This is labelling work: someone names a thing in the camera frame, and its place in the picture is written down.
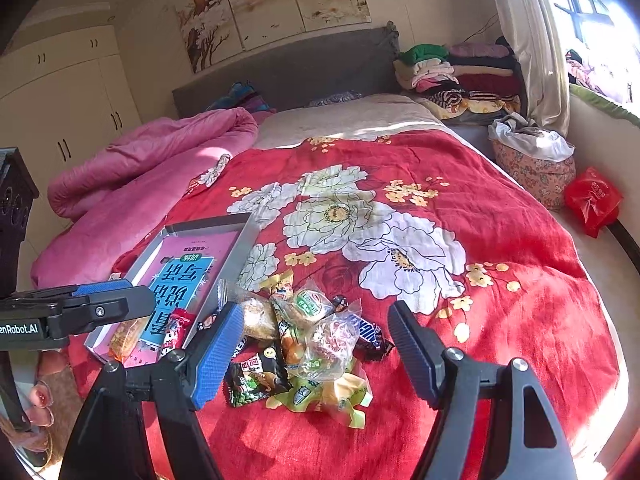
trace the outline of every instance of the blue gripper pad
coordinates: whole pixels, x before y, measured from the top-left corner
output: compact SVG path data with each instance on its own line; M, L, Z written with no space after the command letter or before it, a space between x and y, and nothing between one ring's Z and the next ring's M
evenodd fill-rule
M132 287L129 280L111 280L110 282L98 282L98 283L86 283L85 285L78 285L78 289L72 296L86 296L88 294L95 294L96 292L107 292L108 290L120 290L121 288Z
M197 410L216 396L243 330L244 310L237 303L229 302L216 316L213 325L201 330L189 344L188 351L196 343L196 349L189 357L187 382L191 401Z
M389 307L386 321L416 395L437 409L444 389L442 341L432 329L420 326L404 301Z

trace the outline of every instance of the cabinet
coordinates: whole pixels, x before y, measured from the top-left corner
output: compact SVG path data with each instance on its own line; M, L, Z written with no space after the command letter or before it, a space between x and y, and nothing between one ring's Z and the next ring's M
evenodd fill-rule
M33 63L43 47L46 68ZM60 34L0 58L0 146L20 149L40 191L20 252L24 283L25 268L70 225L50 208L49 183L139 124L111 27Z

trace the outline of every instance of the red floral blanket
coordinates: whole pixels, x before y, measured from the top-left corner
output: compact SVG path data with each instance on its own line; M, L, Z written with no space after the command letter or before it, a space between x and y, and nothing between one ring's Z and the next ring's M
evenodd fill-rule
M526 358L572 441L619 377L600 301L569 234L530 195L450 135L431 130L378 142L311 139L248 150L215 177L194 181L162 224L256 212L262 231L239 283L292 268L333 297L362 299L386 331L405 300L445 345L505 364ZM127 267L153 232L120 261ZM98 365L76 338L70 357L81 394ZM233 478L409 478L434 421L393 352L365 365L373 391L366 428L324 413L231 408L222 390L198 414L222 474ZM479 410L466 471L481 459ZM156 423L157 472L170 475Z

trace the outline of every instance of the flower center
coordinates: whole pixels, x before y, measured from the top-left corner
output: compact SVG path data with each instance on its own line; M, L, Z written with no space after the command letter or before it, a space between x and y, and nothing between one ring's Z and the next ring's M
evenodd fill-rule
M332 205L324 212L328 222L344 222L349 217L349 210L345 206Z
M406 270L407 272L416 272L418 270L400 249L389 249L389 253L391 254L391 260L399 269Z

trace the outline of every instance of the window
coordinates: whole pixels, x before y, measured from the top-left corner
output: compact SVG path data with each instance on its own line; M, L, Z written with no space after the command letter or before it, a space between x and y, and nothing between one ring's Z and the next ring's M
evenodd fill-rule
M574 50L583 60L585 86L619 104L634 103L640 113L640 45L621 34L600 0L549 2L562 49Z

